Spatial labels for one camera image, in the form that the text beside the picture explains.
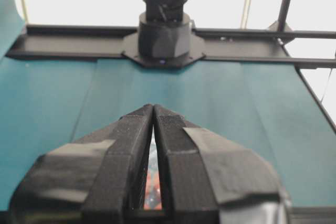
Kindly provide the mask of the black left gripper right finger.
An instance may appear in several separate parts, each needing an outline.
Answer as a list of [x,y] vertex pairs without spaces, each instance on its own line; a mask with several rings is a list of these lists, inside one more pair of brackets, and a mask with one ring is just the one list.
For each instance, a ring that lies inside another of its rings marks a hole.
[[162,199],[175,222],[290,222],[289,195],[255,151],[160,105],[153,119]]

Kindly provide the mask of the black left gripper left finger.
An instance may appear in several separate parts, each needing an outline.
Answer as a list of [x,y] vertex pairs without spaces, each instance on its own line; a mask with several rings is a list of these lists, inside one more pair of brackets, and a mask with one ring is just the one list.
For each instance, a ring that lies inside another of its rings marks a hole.
[[144,202],[150,104],[39,156],[10,200],[11,223],[122,223]]

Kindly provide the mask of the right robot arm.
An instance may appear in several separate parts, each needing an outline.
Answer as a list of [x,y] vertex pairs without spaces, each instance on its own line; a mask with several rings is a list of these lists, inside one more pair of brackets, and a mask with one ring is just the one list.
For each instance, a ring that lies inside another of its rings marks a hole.
[[[125,55],[152,68],[181,68],[202,56],[183,6],[144,0]],[[160,105],[153,109],[162,199],[183,223],[288,223],[288,194],[269,162]]]

